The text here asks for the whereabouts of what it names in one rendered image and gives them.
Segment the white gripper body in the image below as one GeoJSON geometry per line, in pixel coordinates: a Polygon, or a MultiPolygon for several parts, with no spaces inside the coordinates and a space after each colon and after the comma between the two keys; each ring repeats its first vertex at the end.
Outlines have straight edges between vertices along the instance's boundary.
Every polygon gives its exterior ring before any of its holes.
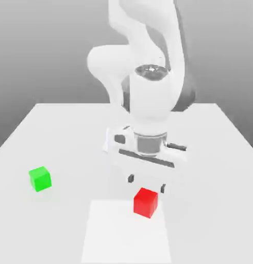
{"type": "Polygon", "coordinates": [[[182,174],[187,166],[186,151],[174,148],[163,148],[155,157],[145,157],[123,148],[110,149],[108,155],[125,181],[132,176],[134,180],[167,184],[182,174]]]}

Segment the small red cube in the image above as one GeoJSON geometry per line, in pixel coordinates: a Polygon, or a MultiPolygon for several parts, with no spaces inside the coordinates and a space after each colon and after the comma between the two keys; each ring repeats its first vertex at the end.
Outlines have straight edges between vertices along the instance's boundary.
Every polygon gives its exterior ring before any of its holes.
{"type": "Polygon", "coordinates": [[[158,207],[158,193],[141,188],[133,199],[133,212],[151,218],[158,207]]]}

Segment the small green cube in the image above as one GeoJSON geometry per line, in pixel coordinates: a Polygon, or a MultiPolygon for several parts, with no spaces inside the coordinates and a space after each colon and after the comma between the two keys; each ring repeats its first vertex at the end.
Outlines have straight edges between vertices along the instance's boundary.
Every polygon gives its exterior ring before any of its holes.
{"type": "Polygon", "coordinates": [[[52,186],[52,180],[46,167],[39,167],[29,172],[30,182],[36,192],[42,191],[52,186]]]}

